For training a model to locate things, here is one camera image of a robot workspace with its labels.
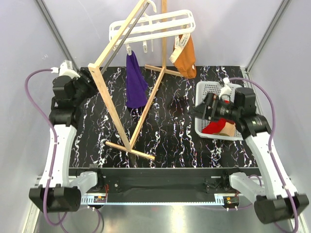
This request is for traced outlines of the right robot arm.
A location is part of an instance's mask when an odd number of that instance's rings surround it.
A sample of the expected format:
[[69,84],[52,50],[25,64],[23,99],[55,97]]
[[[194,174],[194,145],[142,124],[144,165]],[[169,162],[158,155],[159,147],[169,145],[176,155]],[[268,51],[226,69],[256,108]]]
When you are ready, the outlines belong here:
[[297,218],[309,199],[298,193],[286,174],[273,144],[273,132],[267,119],[257,114],[255,101],[255,92],[247,87],[229,89],[222,95],[197,90],[191,115],[209,121],[233,121],[257,162],[264,187],[245,173],[236,172],[221,179],[222,190],[229,193],[235,189],[243,194],[263,224]]

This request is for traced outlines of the white plastic clip hanger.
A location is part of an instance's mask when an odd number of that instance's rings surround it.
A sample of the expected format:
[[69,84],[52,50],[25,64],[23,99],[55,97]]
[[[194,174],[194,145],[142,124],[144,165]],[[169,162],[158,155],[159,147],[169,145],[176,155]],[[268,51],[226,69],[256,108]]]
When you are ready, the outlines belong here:
[[[138,20],[124,44],[178,36],[180,34],[192,33],[195,30],[196,23],[193,13],[190,10],[177,10],[157,14],[156,4],[152,0],[150,0],[150,2],[151,3]],[[134,17],[133,22],[127,26],[113,50],[119,45],[136,18],[137,17]],[[119,20],[110,24],[108,33],[109,41],[116,35],[116,32],[124,22],[125,20]]]

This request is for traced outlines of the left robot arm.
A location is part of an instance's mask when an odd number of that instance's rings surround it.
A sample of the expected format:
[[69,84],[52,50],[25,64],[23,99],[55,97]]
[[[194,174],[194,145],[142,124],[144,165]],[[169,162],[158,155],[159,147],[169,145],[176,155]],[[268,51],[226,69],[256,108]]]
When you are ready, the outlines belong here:
[[79,72],[60,71],[53,82],[51,112],[44,116],[50,127],[50,145],[46,165],[37,188],[29,198],[43,213],[76,212],[81,199],[90,189],[100,192],[105,180],[95,171],[82,172],[69,179],[69,161],[81,116],[80,104],[98,93],[86,68]]

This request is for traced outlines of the beige striped sock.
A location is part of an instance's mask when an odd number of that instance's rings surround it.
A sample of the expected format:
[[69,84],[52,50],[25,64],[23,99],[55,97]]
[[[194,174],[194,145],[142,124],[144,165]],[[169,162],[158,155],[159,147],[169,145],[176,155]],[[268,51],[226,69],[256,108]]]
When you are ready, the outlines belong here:
[[226,122],[221,131],[218,133],[214,133],[214,135],[233,137],[235,135],[235,131],[236,131],[235,123],[232,124],[230,122]]

